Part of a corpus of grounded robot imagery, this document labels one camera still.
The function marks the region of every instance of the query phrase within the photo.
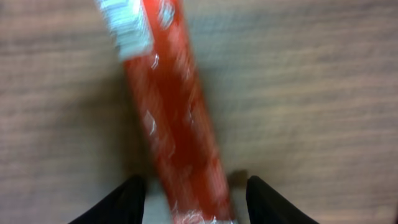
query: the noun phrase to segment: blurry red object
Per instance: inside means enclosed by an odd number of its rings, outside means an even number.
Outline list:
[[[174,223],[232,223],[229,190],[179,0],[98,0]]]

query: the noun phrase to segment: white printed design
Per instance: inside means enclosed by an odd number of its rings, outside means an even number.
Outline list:
[[[196,212],[196,211],[192,211],[184,215],[175,215],[174,223],[175,224],[238,224],[236,220],[223,221],[223,220],[217,220],[215,217],[211,221],[206,221],[202,217],[201,212]]]
[[[97,3],[116,39],[121,60],[153,48],[154,38],[141,0],[97,0]]]
[[[171,2],[165,2],[162,0],[159,12],[159,20],[163,29],[167,29],[170,27],[173,22],[175,14],[174,6]]]

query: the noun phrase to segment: table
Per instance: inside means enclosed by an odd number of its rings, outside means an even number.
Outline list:
[[[225,171],[258,175],[320,223],[392,223],[398,3],[186,0]],[[66,223],[153,176],[92,0],[0,0],[0,223]],[[244,190],[233,190],[248,223]],[[144,223],[168,223],[149,194]]]

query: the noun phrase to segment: red package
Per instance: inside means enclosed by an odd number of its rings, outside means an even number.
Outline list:
[[[179,0],[98,0],[174,223],[234,223]]]

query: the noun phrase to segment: white label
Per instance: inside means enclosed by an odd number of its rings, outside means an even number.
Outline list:
[[[97,0],[97,3],[116,39],[121,60],[153,48],[154,38],[141,0]]]

